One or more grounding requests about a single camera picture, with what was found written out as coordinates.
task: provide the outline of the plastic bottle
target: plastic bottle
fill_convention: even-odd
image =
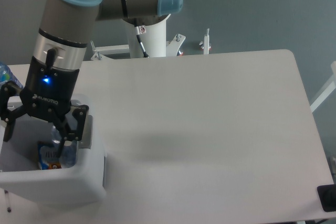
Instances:
[[[7,81],[14,81],[20,88],[23,88],[23,85],[13,75],[9,66],[0,61],[0,87]]]
[[[58,148],[61,136],[55,126],[51,129],[51,140],[55,148]],[[73,167],[76,163],[77,141],[72,141],[70,145],[64,145],[59,162],[62,168]]]

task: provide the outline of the white tabletop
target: white tabletop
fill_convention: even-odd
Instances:
[[[28,65],[11,66],[23,83]],[[43,206],[10,195],[2,224],[271,223],[322,219],[332,184],[287,50],[84,62],[108,150],[107,197]]]

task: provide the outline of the blue light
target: blue light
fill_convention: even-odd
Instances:
[[[44,81],[46,84],[50,84],[50,78],[49,77],[43,78],[42,81]]]

